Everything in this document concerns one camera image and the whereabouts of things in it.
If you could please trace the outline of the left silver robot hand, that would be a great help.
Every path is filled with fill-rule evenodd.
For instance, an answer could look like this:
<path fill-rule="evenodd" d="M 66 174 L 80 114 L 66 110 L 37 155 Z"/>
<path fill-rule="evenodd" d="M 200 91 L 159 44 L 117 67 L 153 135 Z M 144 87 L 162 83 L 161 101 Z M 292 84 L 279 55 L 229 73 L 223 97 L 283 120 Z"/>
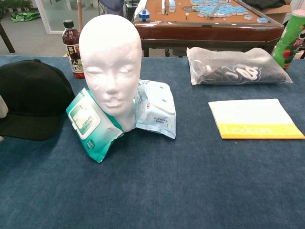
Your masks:
<path fill-rule="evenodd" d="M 0 95 L 0 119 L 5 118 L 8 114 L 8 111 L 9 111 L 8 107 L 7 107 L 4 99 Z"/>

